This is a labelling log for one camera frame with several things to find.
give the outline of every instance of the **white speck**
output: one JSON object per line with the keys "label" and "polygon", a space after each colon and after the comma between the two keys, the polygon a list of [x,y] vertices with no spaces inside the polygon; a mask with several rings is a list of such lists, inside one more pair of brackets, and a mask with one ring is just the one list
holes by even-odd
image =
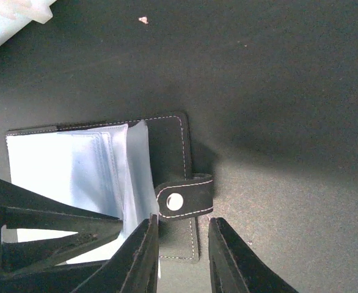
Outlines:
{"label": "white speck", "polygon": [[145,24],[148,24],[148,23],[149,23],[149,22],[148,22],[148,18],[147,18],[146,16],[140,17],[138,20],[141,21],[142,23],[145,23]]}

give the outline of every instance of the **wallet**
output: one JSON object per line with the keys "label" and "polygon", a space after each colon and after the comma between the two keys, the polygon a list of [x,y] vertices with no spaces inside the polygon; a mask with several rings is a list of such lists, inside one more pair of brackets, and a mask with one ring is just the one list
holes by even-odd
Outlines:
{"label": "wallet", "polygon": [[[119,205],[116,204],[121,199],[115,196],[115,189],[126,188],[128,183],[124,180],[117,181],[118,185],[124,184],[125,187],[116,186],[115,184],[108,184],[108,186],[98,184],[98,182],[107,182],[107,178],[109,178],[113,170],[110,170],[104,162],[104,158],[110,158],[111,154],[108,153],[108,150],[112,148],[105,148],[104,150],[104,148],[99,148],[101,143],[97,142],[104,141],[109,144],[109,137],[107,137],[106,132],[115,129],[114,132],[119,133],[119,135],[115,136],[118,139],[121,131],[123,132],[125,128],[128,128],[128,133],[131,132],[130,129],[140,128],[140,121],[145,123],[147,127],[148,137],[146,141],[148,141],[148,145],[141,149],[145,150],[147,147],[149,149],[148,156],[153,180],[152,188],[154,188],[153,193],[159,210],[159,257],[160,259],[175,261],[197,262],[199,260],[199,245],[196,217],[213,211],[213,177],[209,174],[192,172],[188,120],[184,113],[174,112],[128,121],[100,121],[76,125],[61,124],[10,130],[7,133],[10,161],[15,157],[12,151],[17,149],[14,146],[14,137],[23,136],[23,144],[28,143],[28,137],[36,134],[56,134],[55,139],[63,140],[64,145],[69,143],[67,142],[67,136],[72,137],[73,140],[80,141],[77,145],[83,145],[84,147],[81,147],[78,152],[74,152],[74,150],[71,152],[72,156],[75,153],[79,154],[79,159],[76,158],[76,161],[78,160],[77,162],[85,165],[81,170],[88,170],[78,175],[82,178],[81,182],[83,183],[78,188],[85,189],[82,193],[84,197],[74,198],[68,202],[63,202],[64,198],[54,198],[54,195],[51,198],[57,201],[62,200],[61,202],[63,203],[77,207],[81,207],[84,204],[84,208],[90,210],[93,207],[93,202],[98,202],[96,206],[106,207],[107,209],[96,208],[94,211],[116,217],[119,215],[121,218],[121,211],[117,208]],[[142,164],[148,165],[148,162],[145,161],[147,152],[140,151],[140,142],[145,141],[140,137],[145,132],[135,131],[134,133],[135,135],[128,135],[125,140],[120,140],[122,145],[124,142],[126,143],[126,151],[130,153],[127,154],[129,170],[141,173],[136,176],[141,179],[131,183],[135,191],[134,194],[130,195],[130,198],[137,198],[137,192],[145,192],[145,188],[148,189],[145,186],[148,181],[148,172],[143,172],[142,170],[144,169],[139,167],[140,161],[144,162]],[[49,141],[47,141],[47,146],[45,150],[37,150],[39,156],[46,157],[46,160],[49,160],[50,156],[62,156],[65,159],[69,155],[69,146],[68,148],[64,146],[56,148]],[[93,157],[94,160],[83,159],[88,156]],[[121,166],[115,165],[115,169],[120,171]],[[55,185],[60,180],[66,181],[66,177],[61,178],[61,172],[64,174],[71,173],[69,170],[68,172],[66,170],[58,170],[57,173],[52,172],[51,184]],[[33,172],[31,174],[31,180],[33,180],[34,174]],[[42,194],[42,190],[32,191]],[[93,198],[90,196],[91,194],[110,196]]]}

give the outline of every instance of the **snap button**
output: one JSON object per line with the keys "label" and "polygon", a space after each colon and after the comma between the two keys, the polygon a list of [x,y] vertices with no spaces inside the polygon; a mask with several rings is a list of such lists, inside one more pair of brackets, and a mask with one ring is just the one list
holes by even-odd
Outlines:
{"label": "snap button", "polygon": [[183,206],[183,197],[180,194],[171,194],[167,198],[167,207],[171,211],[177,211]]}

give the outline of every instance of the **black leather wallet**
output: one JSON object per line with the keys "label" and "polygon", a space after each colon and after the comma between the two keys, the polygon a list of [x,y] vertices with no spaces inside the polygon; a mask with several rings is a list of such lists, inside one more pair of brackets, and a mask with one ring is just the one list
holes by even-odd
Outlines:
{"label": "black leather wallet", "polygon": [[[101,121],[77,125],[52,125],[16,129],[7,136],[71,131],[145,120],[149,133],[150,163],[159,203],[159,257],[177,261],[199,260],[198,227],[195,217],[213,210],[213,178],[193,174],[187,116],[181,112],[129,121]],[[181,206],[169,207],[170,197],[180,195]]]}

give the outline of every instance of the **black leather flap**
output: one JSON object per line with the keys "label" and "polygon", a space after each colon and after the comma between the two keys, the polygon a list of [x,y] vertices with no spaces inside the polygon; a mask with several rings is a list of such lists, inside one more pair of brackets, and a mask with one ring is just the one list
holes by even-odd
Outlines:
{"label": "black leather flap", "polygon": [[181,220],[213,211],[213,178],[194,174],[193,179],[163,183],[156,188],[160,220]]}

